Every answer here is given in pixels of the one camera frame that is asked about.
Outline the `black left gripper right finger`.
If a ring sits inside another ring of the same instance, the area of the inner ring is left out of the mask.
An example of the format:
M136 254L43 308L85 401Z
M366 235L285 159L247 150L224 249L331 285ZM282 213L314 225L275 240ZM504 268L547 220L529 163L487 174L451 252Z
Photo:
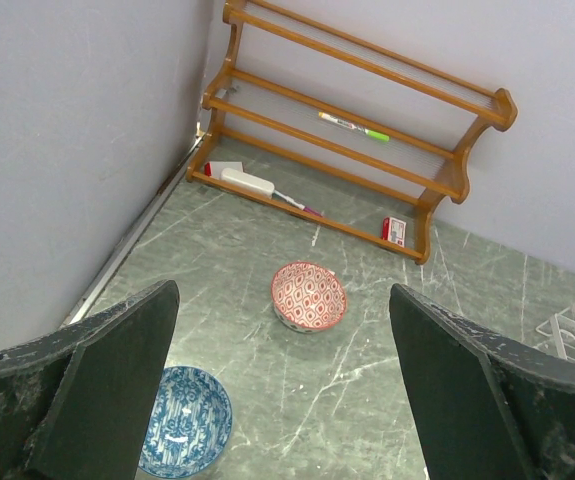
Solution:
M395 284L391 327L432 479L575 479L575 364Z

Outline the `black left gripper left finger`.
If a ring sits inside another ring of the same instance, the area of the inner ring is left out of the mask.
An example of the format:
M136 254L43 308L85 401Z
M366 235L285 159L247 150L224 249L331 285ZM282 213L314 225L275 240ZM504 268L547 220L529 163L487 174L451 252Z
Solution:
M174 334L178 286L0 351L0 479L132 479Z

